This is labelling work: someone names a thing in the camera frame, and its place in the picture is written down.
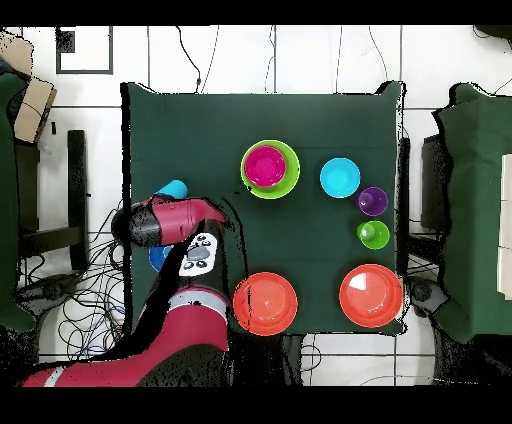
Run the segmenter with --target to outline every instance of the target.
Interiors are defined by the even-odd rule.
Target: table
[[[501,161],[512,153],[512,99],[490,97],[471,84],[455,88],[439,112],[453,170],[447,185],[451,227],[440,278],[451,300],[434,319],[454,340],[512,335],[512,303],[497,291]]]
[[[361,187],[382,187],[393,204],[401,90],[399,83],[390,83],[378,95],[161,95],[126,84],[121,91],[123,125],[130,128],[124,145],[131,157],[131,175],[125,175],[130,201],[146,199],[172,179],[185,181],[190,196],[228,200],[243,225],[249,273],[276,272],[297,292],[299,309],[289,334],[397,334],[402,331],[397,321],[376,329],[353,324],[338,301],[341,281],[354,267],[395,268],[393,208],[379,217],[392,232],[390,242],[370,251],[356,236],[357,225],[369,219],[356,208],[355,196],[328,197],[319,175],[329,159],[348,157],[360,167]],[[264,139],[289,144],[300,160],[299,182],[281,199],[251,195],[240,178],[243,154]],[[244,263],[230,260],[239,252],[236,239],[226,237],[225,249],[233,291],[244,276]],[[155,276],[147,250],[134,248],[134,320]]]

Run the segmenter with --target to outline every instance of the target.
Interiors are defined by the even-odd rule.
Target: floor tile
[[[86,32],[83,27],[76,28],[77,49],[75,53],[66,53],[76,55],[75,64],[90,56],[91,50],[97,52],[95,44],[82,40],[83,37],[87,38]],[[57,75],[55,28],[24,28],[23,37],[34,46],[33,75],[51,82],[57,89],[55,106],[120,106],[121,82],[133,81],[144,85],[148,82],[147,27],[113,28],[113,75]],[[91,64],[89,69],[95,66],[97,64]]]
[[[404,111],[405,135],[411,140],[409,156],[409,217],[419,221],[421,219],[421,190],[422,190],[422,160],[421,149],[425,138],[439,134],[439,128],[428,110]],[[410,222],[411,230],[422,232],[419,223]]]
[[[434,357],[398,356],[396,358],[397,386],[431,385],[434,376]]]
[[[210,74],[217,25],[183,26],[182,41],[201,71],[204,93],[264,93],[267,64],[273,55],[270,25],[221,25]],[[180,45],[175,27],[150,27],[150,87],[161,93],[191,93],[196,69]]]
[[[51,121],[57,133],[52,134]],[[67,225],[67,134],[85,131],[88,173],[89,231],[98,231],[122,198],[122,147],[120,109],[51,109],[40,143],[40,228]],[[105,225],[110,230],[110,219]]]
[[[410,307],[405,314],[404,323],[407,330],[397,336],[396,352],[399,354],[423,354],[435,353],[434,333],[428,318],[420,318]]]
[[[512,49],[506,40],[479,38],[472,25],[404,25],[405,107],[445,107],[449,90],[473,82],[492,93],[511,77]],[[512,83],[498,94],[512,94]]]
[[[343,25],[340,48],[339,25],[278,25],[277,91],[334,93],[337,68],[340,93],[375,93],[386,79],[398,80],[400,26],[372,25],[370,30]]]
[[[317,334],[315,347],[322,354],[392,354],[394,340],[381,334]]]
[[[393,357],[322,356],[312,386],[392,386]]]
[[[94,331],[88,332],[86,336],[89,335],[89,344],[91,346],[100,347],[93,348],[95,352],[88,353],[100,353],[100,348],[103,346],[103,337],[107,337],[109,340],[112,338],[107,331],[108,327],[102,322],[102,310],[96,308],[96,313],[91,315],[94,312],[94,304],[91,305],[87,302],[97,301],[98,299],[97,294],[91,293],[91,290],[96,293],[102,293],[103,297],[105,297],[105,293],[108,294],[108,297],[106,297],[108,306],[105,306],[103,303],[101,303],[101,306],[108,309],[116,319],[122,322],[122,317],[124,316],[124,283],[122,281],[122,273],[112,269],[107,257],[108,252],[104,250],[104,248],[108,247],[110,241],[112,241],[112,236],[109,234],[100,234],[98,238],[96,238],[95,234],[89,236],[90,264],[87,273],[82,278],[83,281],[77,286],[78,291],[74,296],[81,304],[73,299],[68,300],[65,304],[50,311],[46,316],[40,335],[39,351],[41,362],[69,360],[68,354],[73,355],[73,353],[78,352],[79,347],[84,344],[84,341],[80,337],[80,332],[74,331],[77,327],[82,331],[86,331],[98,326]],[[122,247],[114,250],[113,257],[116,261],[122,261]],[[48,266],[52,266],[52,264],[60,263],[56,259],[50,259]],[[42,276],[47,276],[54,275],[57,272],[46,271],[43,273],[46,275]],[[77,321],[74,321],[73,325],[70,322],[66,322],[69,319]],[[68,347],[68,341],[75,346]]]

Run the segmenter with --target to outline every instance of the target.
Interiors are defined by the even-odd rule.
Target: plate
[[[339,301],[353,323],[365,328],[382,327],[400,312],[403,288],[389,268],[377,264],[361,265],[343,279]]]
[[[297,313],[297,295],[292,285],[272,272],[259,272],[238,284],[233,310],[240,326],[259,336],[286,330]]]

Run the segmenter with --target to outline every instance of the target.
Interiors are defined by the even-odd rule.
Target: bowl
[[[322,188],[329,196],[336,199],[354,194],[360,182],[359,168],[347,158],[331,159],[320,171]]]
[[[260,187],[254,184],[245,175],[245,162],[251,152],[258,147],[269,146],[277,149],[284,157],[285,161],[285,172],[282,179],[275,185],[270,187]],[[293,149],[286,143],[278,140],[262,140],[253,146],[251,146],[244,154],[242,162],[240,164],[240,174],[242,182],[247,189],[256,197],[261,199],[279,199],[280,197],[286,196],[290,191],[293,190],[297,181],[299,181],[300,175],[300,164],[299,158],[293,151]]]

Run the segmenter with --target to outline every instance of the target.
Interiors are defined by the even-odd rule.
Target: cup
[[[363,222],[357,227],[357,237],[372,250],[382,249],[389,242],[389,229],[381,221]]]
[[[388,196],[379,187],[368,187],[356,198],[356,205],[361,212],[368,216],[378,216],[388,207]]]

